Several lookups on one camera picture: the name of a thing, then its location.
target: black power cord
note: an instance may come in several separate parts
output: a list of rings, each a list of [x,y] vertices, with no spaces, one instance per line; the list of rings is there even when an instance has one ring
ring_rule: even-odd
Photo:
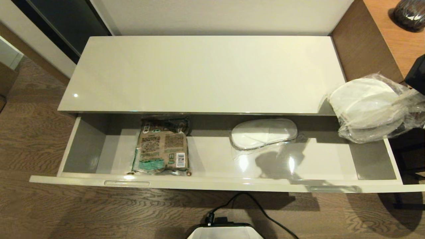
[[[288,228],[286,228],[284,225],[280,224],[279,222],[277,222],[276,220],[274,220],[273,218],[269,217],[267,215],[267,213],[264,211],[263,207],[258,203],[257,199],[255,199],[251,194],[246,193],[246,192],[240,192],[238,194],[236,194],[235,196],[233,196],[226,204],[221,205],[219,207],[216,207],[214,209],[212,209],[209,213],[208,213],[208,217],[205,218],[205,223],[208,226],[211,226],[214,223],[214,212],[217,211],[220,208],[224,208],[227,205],[229,205],[230,202],[232,202],[233,200],[235,200],[238,196],[240,195],[247,195],[248,197],[250,197],[255,204],[258,206],[258,208],[260,208],[261,212],[266,216],[266,218],[274,223],[276,223],[279,227],[283,228],[285,231],[287,231],[289,234],[291,234],[295,239],[299,239],[297,235],[295,235],[295,233],[293,233],[291,230],[289,230]]]

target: open drawer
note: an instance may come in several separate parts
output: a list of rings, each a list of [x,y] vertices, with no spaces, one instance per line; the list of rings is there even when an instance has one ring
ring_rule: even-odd
[[[237,124],[262,118],[293,120],[302,142],[237,154],[229,140]],[[140,114],[81,114],[57,177],[31,182],[86,186],[281,192],[411,192],[403,185],[388,140],[350,143],[331,116],[191,115],[187,138],[191,176],[130,175]]]

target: drawer handle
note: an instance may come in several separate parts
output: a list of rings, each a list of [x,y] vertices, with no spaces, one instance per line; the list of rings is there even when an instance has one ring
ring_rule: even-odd
[[[149,181],[130,181],[130,180],[105,180],[103,182],[105,186],[118,186],[118,187],[135,187],[135,188],[147,188],[150,186]]]
[[[320,193],[361,193],[356,186],[311,186],[310,192]]]

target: wooden floor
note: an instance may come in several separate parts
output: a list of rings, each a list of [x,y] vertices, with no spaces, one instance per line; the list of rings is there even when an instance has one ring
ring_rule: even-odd
[[[56,111],[65,90],[28,59],[0,113],[0,238],[185,238],[236,192],[29,183],[58,170],[75,118]],[[422,211],[394,210],[392,194],[252,193],[301,239],[425,238]],[[422,193],[407,193],[423,202]],[[245,196],[216,216],[290,238]]]

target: dark vase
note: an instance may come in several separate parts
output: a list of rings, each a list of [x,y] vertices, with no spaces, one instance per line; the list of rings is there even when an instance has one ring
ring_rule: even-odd
[[[425,27],[425,0],[401,0],[394,9],[395,20],[411,31]]]

